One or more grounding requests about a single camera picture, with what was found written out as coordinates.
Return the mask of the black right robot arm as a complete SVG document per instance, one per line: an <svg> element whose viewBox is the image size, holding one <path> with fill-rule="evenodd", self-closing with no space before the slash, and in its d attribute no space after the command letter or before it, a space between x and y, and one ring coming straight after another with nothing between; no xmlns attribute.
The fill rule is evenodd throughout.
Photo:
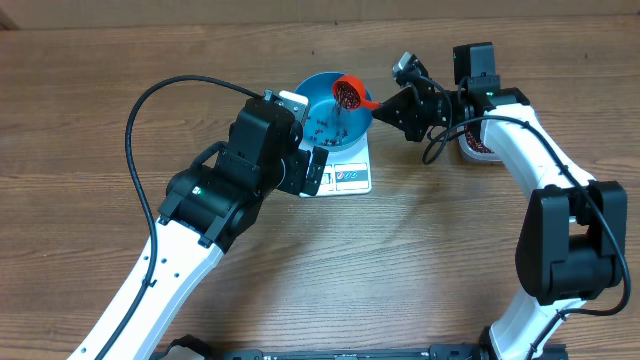
<svg viewBox="0 0 640 360"><path fill-rule="evenodd" d="M563 359L550 344L572 314L621 287L631 297L624 256L627 195L615 182L600 182L577 166L542 128L529 99L505 88L489 42L453 50L454 83L447 90L430 78L412 53L392 68L399 92L374 117L414 142L426 141L430 164L446 144L470 136L506 167L527 197L515 251L520 287L507 310L484 328L473 345L434 345L433 359Z"/></svg>

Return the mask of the red measuring scoop blue handle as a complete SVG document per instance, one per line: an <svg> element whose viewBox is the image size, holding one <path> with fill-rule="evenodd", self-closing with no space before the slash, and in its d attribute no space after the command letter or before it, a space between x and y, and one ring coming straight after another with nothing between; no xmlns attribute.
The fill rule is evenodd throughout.
<svg viewBox="0 0 640 360"><path fill-rule="evenodd" d="M337 104L347 110L365 108L373 111L381 106L381 103L367 99L364 83L354 75L339 77L332 85L332 94Z"/></svg>

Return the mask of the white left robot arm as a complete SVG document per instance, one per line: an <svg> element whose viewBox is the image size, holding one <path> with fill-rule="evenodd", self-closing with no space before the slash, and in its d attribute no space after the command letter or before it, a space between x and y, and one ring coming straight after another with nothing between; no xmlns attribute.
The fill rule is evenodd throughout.
<svg viewBox="0 0 640 360"><path fill-rule="evenodd" d="M211 145L171 178L136 264L72 358L150 358L272 191L317 194L328 152L300 145L309 110L306 97L288 91L250 98L228 141Z"/></svg>

